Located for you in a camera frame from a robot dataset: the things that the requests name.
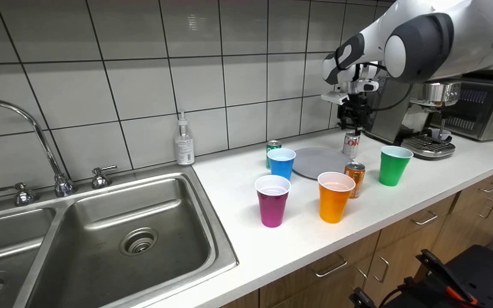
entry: microwave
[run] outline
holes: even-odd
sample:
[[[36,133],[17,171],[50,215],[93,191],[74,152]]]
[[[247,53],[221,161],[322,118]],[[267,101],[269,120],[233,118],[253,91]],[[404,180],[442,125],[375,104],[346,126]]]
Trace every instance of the microwave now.
[[[459,101],[445,108],[447,130],[474,138],[493,140],[493,79],[462,79]]]

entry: coffee machine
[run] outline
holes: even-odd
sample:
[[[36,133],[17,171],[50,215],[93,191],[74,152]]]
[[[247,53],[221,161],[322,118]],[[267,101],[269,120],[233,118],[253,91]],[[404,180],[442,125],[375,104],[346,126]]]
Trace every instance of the coffee machine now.
[[[457,80],[404,84],[392,79],[382,84],[380,91],[366,96],[365,133],[385,144],[408,147],[421,159],[452,156],[455,145],[450,132],[444,128],[444,111],[457,103],[461,84]],[[440,118],[440,125],[432,126],[430,114],[433,123]]]

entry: pink cup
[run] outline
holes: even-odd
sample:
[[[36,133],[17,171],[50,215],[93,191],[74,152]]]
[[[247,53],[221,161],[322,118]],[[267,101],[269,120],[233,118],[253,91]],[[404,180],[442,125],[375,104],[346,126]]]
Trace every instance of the pink cup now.
[[[281,226],[291,181],[283,176],[265,174],[257,180],[255,188],[260,202],[262,224],[267,227]]]

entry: soap dispenser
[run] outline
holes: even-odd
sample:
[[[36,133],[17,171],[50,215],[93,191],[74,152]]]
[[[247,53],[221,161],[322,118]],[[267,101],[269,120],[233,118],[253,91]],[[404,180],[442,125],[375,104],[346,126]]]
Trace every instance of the soap dispenser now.
[[[175,138],[176,164],[188,166],[195,162],[194,138],[188,135],[185,111],[178,116],[178,135]]]

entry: plastic cup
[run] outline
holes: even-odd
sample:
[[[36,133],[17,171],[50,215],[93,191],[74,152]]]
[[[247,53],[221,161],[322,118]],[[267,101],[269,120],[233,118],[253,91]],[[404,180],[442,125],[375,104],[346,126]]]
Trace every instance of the plastic cup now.
[[[296,152],[291,149],[272,149],[267,152],[271,174],[291,180]]]
[[[267,227],[281,226],[291,181],[283,176],[265,174],[255,181],[255,188],[260,202],[262,224]]]
[[[397,145],[382,147],[380,183],[385,186],[397,186],[413,152]]]
[[[336,224],[343,219],[348,198],[356,183],[351,176],[334,171],[320,173],[317,181],[320,191],[319,215],[325,222]]]

